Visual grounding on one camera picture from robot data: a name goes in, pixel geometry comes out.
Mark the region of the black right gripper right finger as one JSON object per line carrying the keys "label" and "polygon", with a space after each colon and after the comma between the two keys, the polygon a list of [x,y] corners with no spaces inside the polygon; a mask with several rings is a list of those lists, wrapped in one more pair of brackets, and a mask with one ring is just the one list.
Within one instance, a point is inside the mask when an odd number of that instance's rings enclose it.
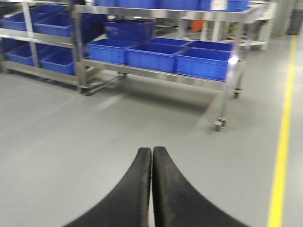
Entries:
{"label": "black right gripper right finger", "polygon": [[154,147],[152,197],[157,227],[243,227],[198,192],[175,165],[165,147]]}

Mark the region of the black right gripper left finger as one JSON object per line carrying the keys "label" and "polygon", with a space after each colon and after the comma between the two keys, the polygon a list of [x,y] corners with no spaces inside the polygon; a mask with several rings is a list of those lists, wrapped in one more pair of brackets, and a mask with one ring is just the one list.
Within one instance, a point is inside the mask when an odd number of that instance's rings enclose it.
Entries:
{"label": "black right gripper left finger", "polygon": [[129,169],[113,190],[67,227],[147,227],[152,151],[138,149]]}

